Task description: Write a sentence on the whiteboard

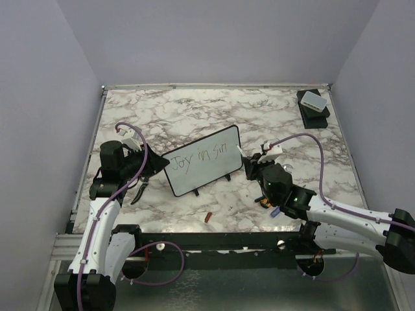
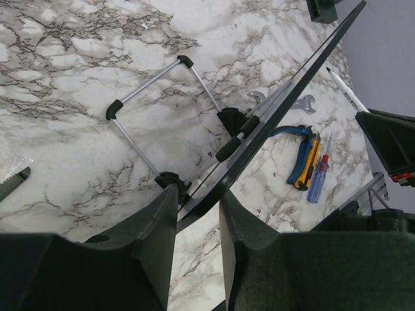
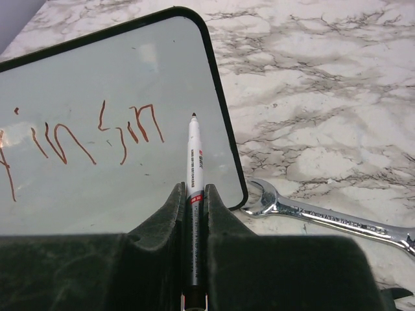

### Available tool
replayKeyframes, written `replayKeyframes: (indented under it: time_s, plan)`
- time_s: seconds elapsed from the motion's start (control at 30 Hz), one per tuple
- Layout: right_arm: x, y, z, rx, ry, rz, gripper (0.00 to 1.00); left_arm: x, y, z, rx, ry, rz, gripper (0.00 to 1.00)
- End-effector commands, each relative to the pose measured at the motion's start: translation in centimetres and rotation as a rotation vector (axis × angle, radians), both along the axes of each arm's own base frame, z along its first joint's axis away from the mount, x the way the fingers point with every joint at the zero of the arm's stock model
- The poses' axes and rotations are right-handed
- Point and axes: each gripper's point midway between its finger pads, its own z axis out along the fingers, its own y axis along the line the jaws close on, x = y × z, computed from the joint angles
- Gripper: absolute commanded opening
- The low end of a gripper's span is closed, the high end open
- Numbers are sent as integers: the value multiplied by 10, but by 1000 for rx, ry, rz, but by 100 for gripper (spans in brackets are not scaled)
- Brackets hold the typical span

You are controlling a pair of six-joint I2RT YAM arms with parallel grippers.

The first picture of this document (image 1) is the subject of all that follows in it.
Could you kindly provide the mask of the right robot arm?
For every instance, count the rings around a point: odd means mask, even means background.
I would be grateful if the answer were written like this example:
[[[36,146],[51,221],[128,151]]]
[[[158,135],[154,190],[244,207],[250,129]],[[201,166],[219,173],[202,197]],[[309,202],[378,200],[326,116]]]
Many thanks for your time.
[[[243,157],[246,178],[258,182],[264,199],[289,218],[305,221],[310,231],[298,237],[304,253],[341,249],[381,259],[389,267],[414,274],[414,218],[403,209],[392,213],[341,205],[293,183],[279,163]]]

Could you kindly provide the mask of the white whiteboard marker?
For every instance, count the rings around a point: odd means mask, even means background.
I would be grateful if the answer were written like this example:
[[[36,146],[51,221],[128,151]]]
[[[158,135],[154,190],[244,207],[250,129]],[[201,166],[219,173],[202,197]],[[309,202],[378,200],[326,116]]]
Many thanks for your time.
[[[244,151],[241,149],[241,147],[239,145],[236,145],[236,147],[237,147],[238,151],[240,152],[241,156],[246,158],[247,155],[244,153]]]

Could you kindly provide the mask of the small black-framed whiteboard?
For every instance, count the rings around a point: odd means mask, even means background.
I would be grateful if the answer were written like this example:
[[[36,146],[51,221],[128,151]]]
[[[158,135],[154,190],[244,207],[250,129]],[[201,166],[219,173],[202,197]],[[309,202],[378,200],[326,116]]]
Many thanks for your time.
[[[243,166],[239,128],[231,125],[166,152],[165,175],[174,196],[198,190]]]

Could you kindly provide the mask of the red marker cap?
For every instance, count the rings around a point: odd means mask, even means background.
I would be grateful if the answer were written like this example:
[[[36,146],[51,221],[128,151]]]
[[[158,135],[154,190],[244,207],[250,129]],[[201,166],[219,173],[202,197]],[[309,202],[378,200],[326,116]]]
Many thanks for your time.
[[[206,217],[204,218],[204,222],[205,222],[205,223],[208,223],[208,222],[209,222],[209,220],[210,220],[210,218],[211,218],[212,214],[213,214],[212,212],[208,212],[208,213],[207,213]]]

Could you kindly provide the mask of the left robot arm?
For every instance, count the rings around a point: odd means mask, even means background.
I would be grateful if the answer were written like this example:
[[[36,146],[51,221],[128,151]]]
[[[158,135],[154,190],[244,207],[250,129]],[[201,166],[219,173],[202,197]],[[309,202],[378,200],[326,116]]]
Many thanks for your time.
[[[88,220],[68,271],[54,281],[62,310],[113,310],[116,281],[127,256],[143,248],[138,225],[115,225],[130,184],[155,176],[169,165],[147,143],[107,141],[101,166],[89,189]]]

